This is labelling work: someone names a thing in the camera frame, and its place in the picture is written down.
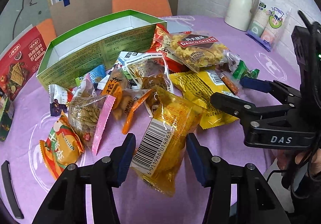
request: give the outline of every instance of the white thermos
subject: white thermos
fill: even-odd
[[[225,23],[236,29],[246,31],[258,4],[259,0],[230,0]]]

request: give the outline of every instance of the cracker image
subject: cracker image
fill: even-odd
[[[24,82],[24,76],[22,73],[20,63],[17,63],[13,66],[10,80],[22,86]]]

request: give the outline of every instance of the chair backrest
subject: chair backrest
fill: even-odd
[[[172,16],[168,0],[113,0],[113,13],[136,10],[155,17]]]

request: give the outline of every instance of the blue gripper pad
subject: blue gripper pad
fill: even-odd
[[[134,134],[127,134],[123,144],[115,147],[110,154],[113,161],[114,172],[117,173],[117,183],[120,186],[127,177],[130,163],[136,148],[136,137]]]
[[[210,150],[201,146],[194,134],[187,135],[186,149],[197,180],[203,187],[211,187],[214,184],[215,172],[211,168],[212,154]]]
[[[253,79],[249,77],[243,77],[240,80],[240,84],[243,87],[250,88],[256,91],[260,91],[263,93],[270,93],[272,91],[271,85],[267,81]]]

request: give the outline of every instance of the purple tablecloth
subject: purple tablecloth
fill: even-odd
[[[244,32],[224,23],[222,18],[204,16],[178,16],[165,18],[170,32],[180,27],[194,31],[206,31],[223,42],[231,51],[238,53],[249,69],[258,68],[262,80],[279,80],[299,88],[300,76],[277,53],[268,53]],[[247,89],[248,100],[257,106],[279,104],[272,96]],[[33,76],[21,90],[15,102],[15,115],[7,140],[0,143],[0,164],[10,162],[12,183],[17,200],[24,214],[21,224],[31,224],[46,194],[54,183],[41,157],[39,140],[45,140],[53,126],[55,117],[50,117],[49,95]],[[131,132],[136,135],[137,145],[149,124],[144,107],[139,108]],[[113,120],[107,122],[101,147],[97,156],[89,150],[79,159],[79,166],[92,164],[107,156],[114,147],[122,144],[124,135],[121,125]],[[219,155],[230,164],[244,166],[254,163],[264,173],[272,161],[271,152],[249,148],[243,144],[244,133],[239,121],[202,131],[195,131],[201,145],[207,146],[213,155]],[[92,224],[90,188],[87,187],[87,216]],[[176,177],[176,193],[172,198],[148,187],[133,170],[129,170],[126,182],[114,189],[114,197],[120,222],[130,223],[202,223],[209,188],[197,182],[191,163],[185,155]],[[4,205],[11,213],[2,179],[0,192]],[[232,187],[231,203],[236,201],[236,186]]]

